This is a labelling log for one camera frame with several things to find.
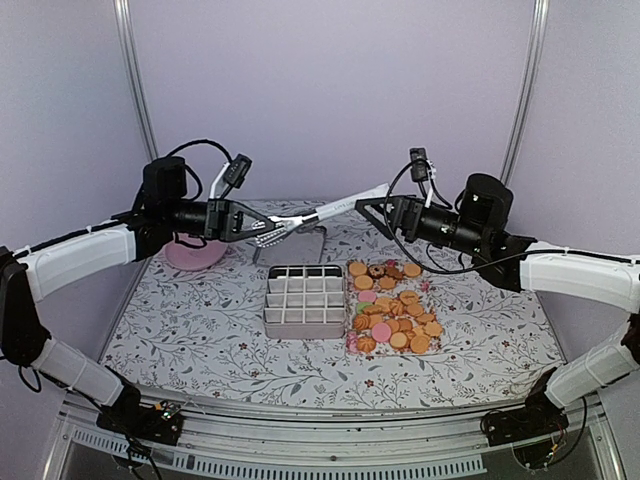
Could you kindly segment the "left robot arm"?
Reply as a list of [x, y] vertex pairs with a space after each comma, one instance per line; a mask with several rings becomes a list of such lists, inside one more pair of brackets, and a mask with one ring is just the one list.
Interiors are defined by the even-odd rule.
[[108, 368], [56, 339], [41, 323], [36, 305], [48, 295], [111, 267], [150, 258], [180, 234], [233, 243], [262, 238], [283, 226], [224, 193], [237, 188], [251, 166], [239, 155], [225, 163], [209, 197], [187, 196], [192, 169], [184, 158], [168, 156], [143, 169], [131, 210], [95, 227], [19, 252], [1, 250], [1, 353], [101, 406], [128, 434], [148, 426], [148, 412], [128, 395], [133, 388]]

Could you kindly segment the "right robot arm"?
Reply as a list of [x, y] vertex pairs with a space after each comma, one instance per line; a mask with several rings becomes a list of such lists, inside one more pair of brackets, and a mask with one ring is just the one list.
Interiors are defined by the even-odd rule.
[[517, 427], [537, 436], [556, 410], [639, 368], [639, 259], [558, 247], [510, 234], [513, 194], [498, 179], [468, 177], [456, 212], [415, 196], [359, 200], [356, 210], [385, 237], [424, 240], [470, 256], [473, 271], [512, 292], [551, 292], [596, 301], [628, 313], [613, 334], [579, 358], [545, 373], [517, 415]]

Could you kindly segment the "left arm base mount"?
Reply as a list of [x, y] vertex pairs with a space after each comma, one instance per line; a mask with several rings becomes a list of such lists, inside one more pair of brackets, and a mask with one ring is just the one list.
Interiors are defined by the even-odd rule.
[[182, 433], [184, 417], [163, 406], [144, 406], [138, 397], [118, 399], [112, 406], [102, 406], [96, 424], [115, 433], [138, 440], [176, 446]]

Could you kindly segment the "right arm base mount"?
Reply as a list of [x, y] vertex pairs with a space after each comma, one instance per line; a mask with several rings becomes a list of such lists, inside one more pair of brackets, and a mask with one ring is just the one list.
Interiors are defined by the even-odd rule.
[[529, 471], [547, 469], [565, 458], [560, 451], [566, 446], [568, 426], [568, 418], [562, 410], [541, 406], [493, 409], [480, 420], [480, 430], [490, 446], [549, 436], [541, 445], [520, 446], [513, 451], [516, 461]]

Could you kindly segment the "metal tongs white handle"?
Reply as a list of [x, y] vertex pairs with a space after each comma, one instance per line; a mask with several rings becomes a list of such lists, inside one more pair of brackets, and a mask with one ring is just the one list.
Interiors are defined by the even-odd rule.
[[[287, 230], [290, 231], [290, 233], [287, 235], [288, 237], [290, 234], [294, 232], [309, 229], [312, 226], [315, 226], [322, 221], [353, 211], [355, 209], [355, 204], [357, 200], [382, 197], [384, 194], [387, 193], [389, 187], [390, 185], [388, 183], [383, 183], [369, 190], [359, 192], [351, 196], [344, 197], [336, 201], [320, 205], [319, 207], [311, 209], [305, 213], [301, 213], [297, 215], [289, 215], [289, 216], [271, 215], [269, 216], [269, 218], [275, 224], [275, 228], [273, 230], [279, 227], [285, 227]], [[274, 245], [256, 245], [256, 246], [258, 248], [263, 249], [263, 248], [270, 248]]]

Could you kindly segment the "orange round cookie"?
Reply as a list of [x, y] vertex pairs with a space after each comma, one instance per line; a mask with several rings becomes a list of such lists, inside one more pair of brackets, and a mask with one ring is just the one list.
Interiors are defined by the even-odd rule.
[[403, 273], [406, 277], [416, 278], [419, 277], [422, 273], [422, 268], [414, 263], [407, 263], [403, 267]]

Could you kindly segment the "metal divided cookie tin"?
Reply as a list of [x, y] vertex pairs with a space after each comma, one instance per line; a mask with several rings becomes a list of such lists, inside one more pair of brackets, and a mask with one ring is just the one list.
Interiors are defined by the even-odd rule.
[[338, 265], [279, 265], [269, 269], [263, 309], [267, 337], [336, 340], [346, 331], [345, 277]]

